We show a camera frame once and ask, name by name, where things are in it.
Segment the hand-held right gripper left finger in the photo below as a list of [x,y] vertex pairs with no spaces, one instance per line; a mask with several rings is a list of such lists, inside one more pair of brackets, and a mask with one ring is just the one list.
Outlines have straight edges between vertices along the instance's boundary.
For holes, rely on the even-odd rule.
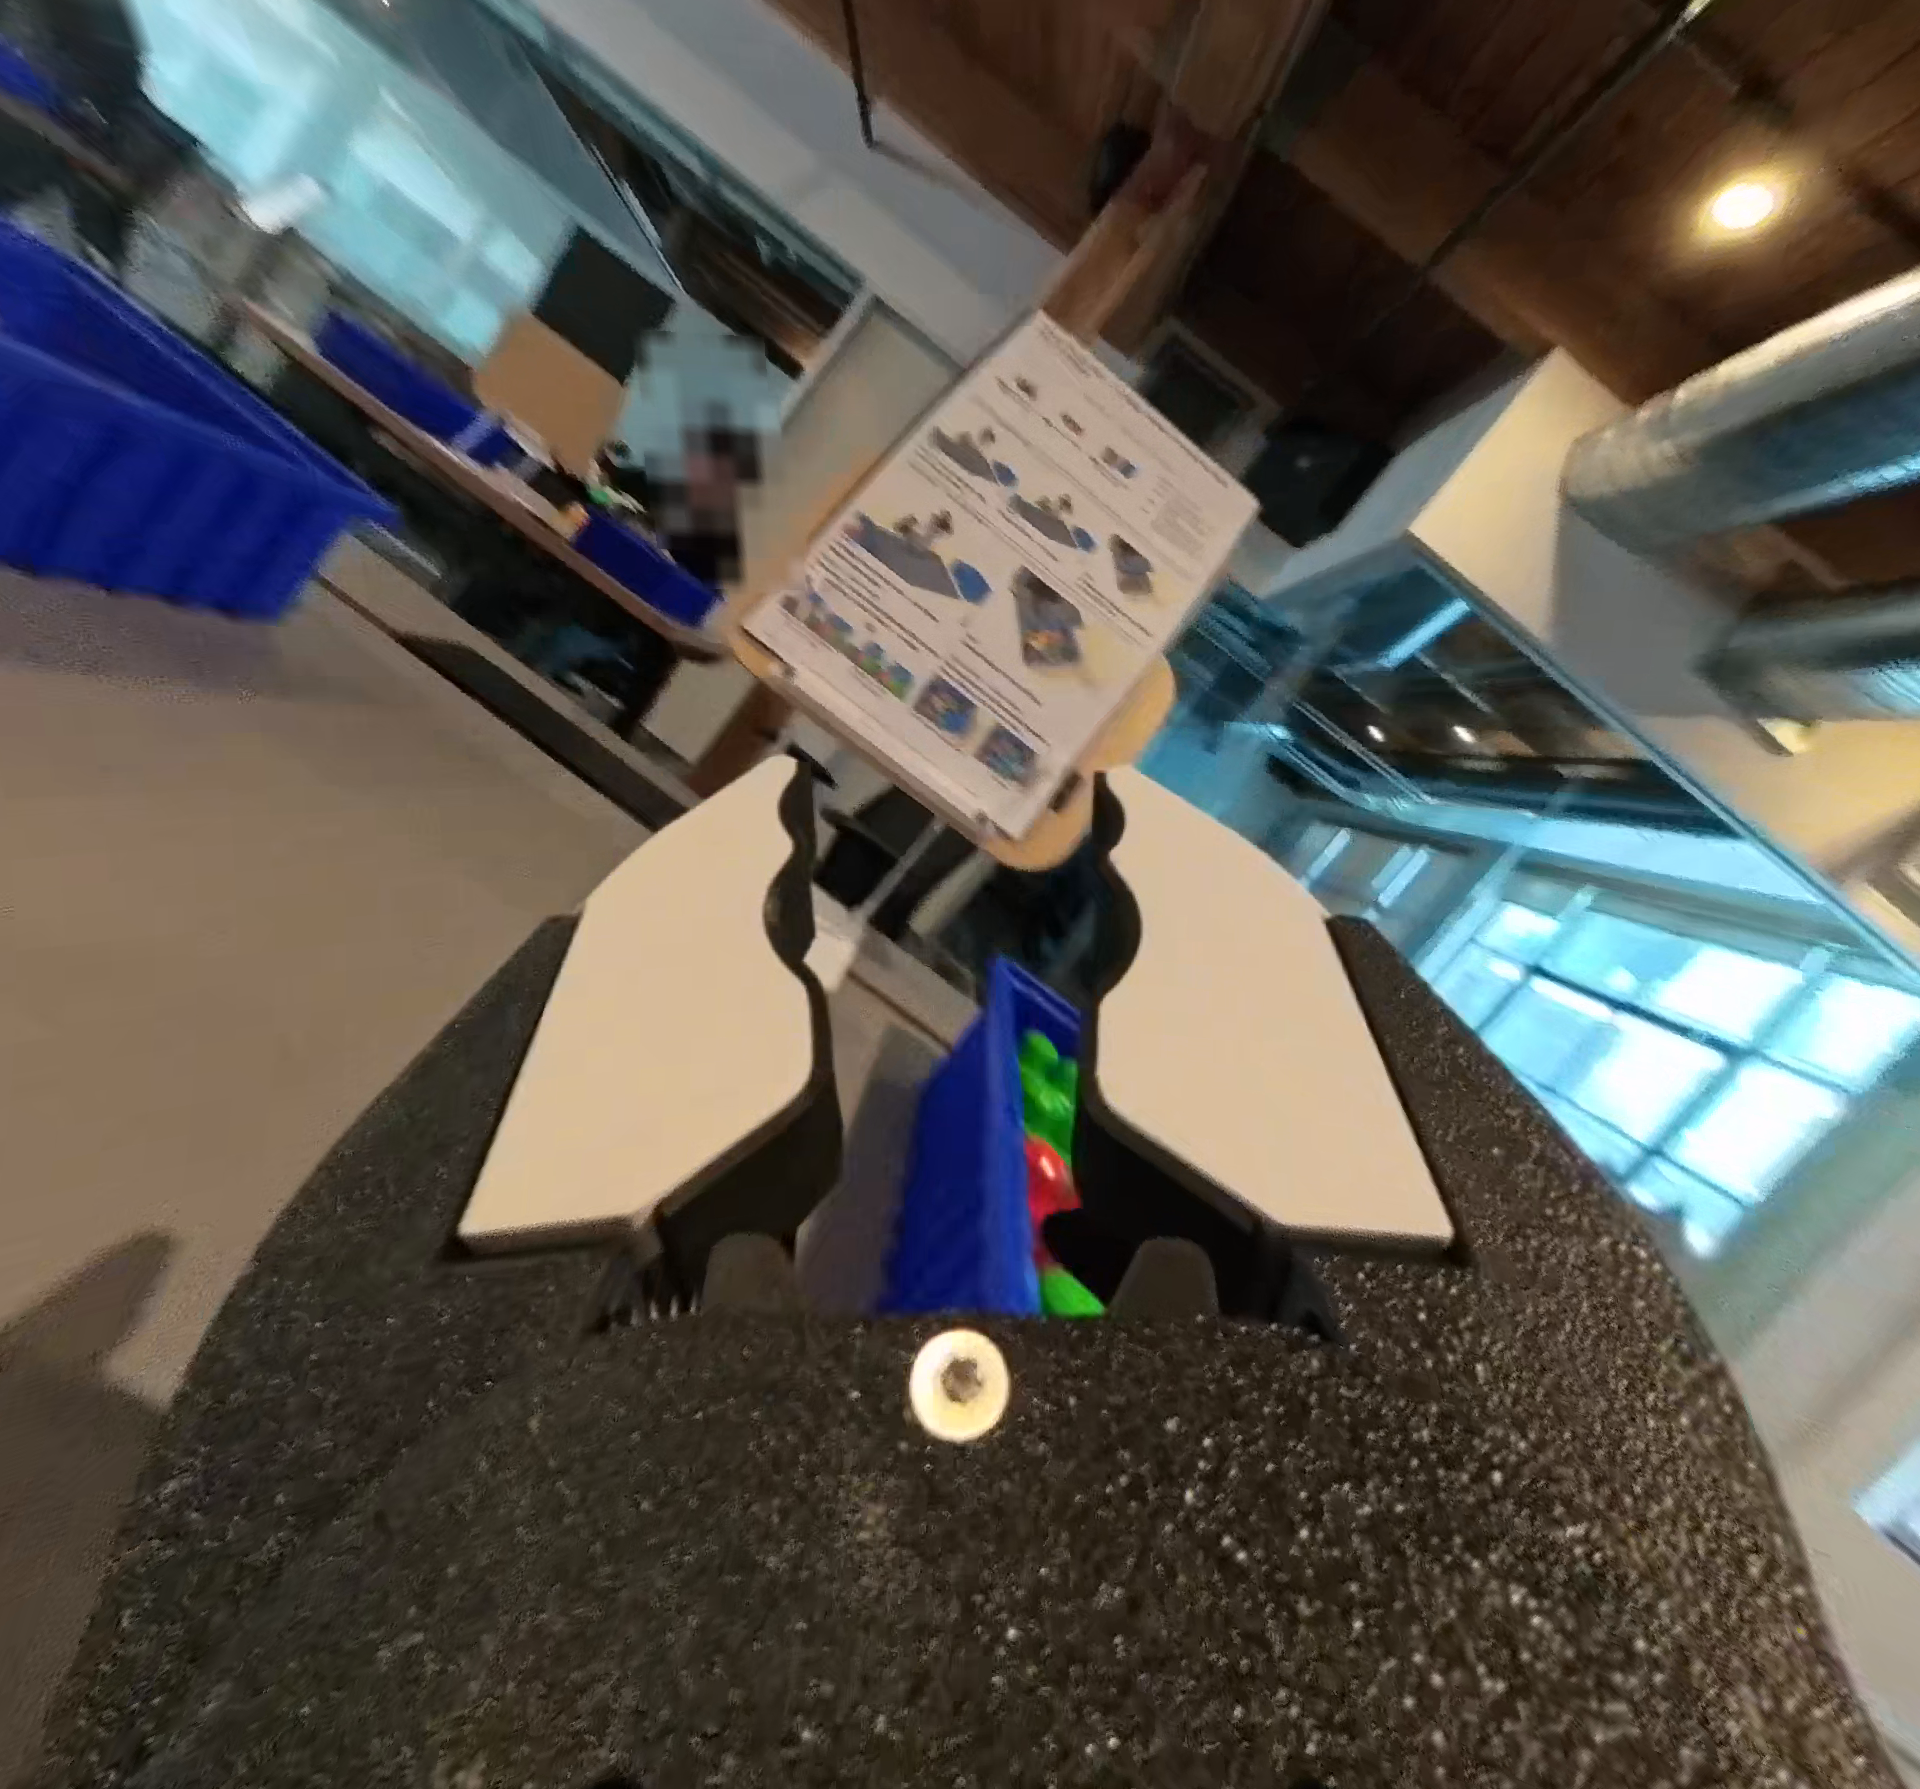
[[816,782],[773,754],[591,889],[453,1229],[615,1244],[671,1297],[732,1238],[792,1250],[842,1168],[816,941]]

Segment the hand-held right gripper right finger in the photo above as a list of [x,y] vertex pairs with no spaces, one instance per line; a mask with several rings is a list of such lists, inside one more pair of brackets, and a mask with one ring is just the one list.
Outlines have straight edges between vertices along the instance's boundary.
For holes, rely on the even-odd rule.
[[1104,1114],[1306,1243],[1444,1250],[1449,1213],[1322,907],[1140,769],[1107,793],[1137,945],[1095,1012]]

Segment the cluster of built block bridges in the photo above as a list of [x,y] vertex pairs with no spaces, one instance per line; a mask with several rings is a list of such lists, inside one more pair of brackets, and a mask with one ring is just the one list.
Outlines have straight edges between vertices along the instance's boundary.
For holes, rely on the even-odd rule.
[[1101,1302],[1051,1253],[1044,1224],[1079,1208],[1072,1177],[1072,1124],[1077,1107],[1077,1060],[1048,1034],[1021,1031],[1018,1046],[1021,1124],[1027,1158],[1027,1214],[1035,1264],[1038,1302],[1046,1318],[1100,1318]]

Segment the blue plastic bin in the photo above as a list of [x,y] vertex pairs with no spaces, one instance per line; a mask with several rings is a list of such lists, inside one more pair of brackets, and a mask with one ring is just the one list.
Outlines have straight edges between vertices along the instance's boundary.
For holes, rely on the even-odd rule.
[[93,267],[3,223],[3,563],[277,623],[397,508]]
[[477,464],[500,464],[510,436],[498,417],[421,360],[343,311],[327,311],[313,336],[322,360],[404,421]]
[[1027,1214],[1018,1046],[1021,1031],[1038,1030],[1075,1058],[1079,1107],[1081,1016],[1006,957],[991,964],[982,993],[916,1100],[882,1317],[1044,1317]]
[[722,590],[686,572],[651,537],[600,506],[590,508],[590,518],[575,537],[575,548],[637,602],[675,626],[704,628],[724,602]]

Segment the round ceiling light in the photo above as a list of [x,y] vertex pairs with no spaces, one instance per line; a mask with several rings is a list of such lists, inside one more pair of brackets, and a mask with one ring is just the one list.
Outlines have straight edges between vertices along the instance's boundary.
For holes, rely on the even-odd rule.
[[1794,208],[1796,181],[1786,171],[1750,171],[1717,184],[1702,200],[1695,228],[1707,245],[1754,239]]

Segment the silver air duct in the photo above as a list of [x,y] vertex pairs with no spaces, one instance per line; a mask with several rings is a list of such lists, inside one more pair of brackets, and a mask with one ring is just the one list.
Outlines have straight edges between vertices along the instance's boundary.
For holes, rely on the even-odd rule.
[[1884,496],[1915,475],[1910,270],[1581,435],[1559,499],[1620,548],[1658,557]]

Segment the wooden support post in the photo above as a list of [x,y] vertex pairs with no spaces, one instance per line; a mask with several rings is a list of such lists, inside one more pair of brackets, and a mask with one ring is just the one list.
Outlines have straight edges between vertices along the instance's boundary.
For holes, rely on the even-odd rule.
[[1140,349],[1232,204],[1264,115],[1331,0],[1197,0],[1140,162],[1072,246],[1044,312],[1088,345]]

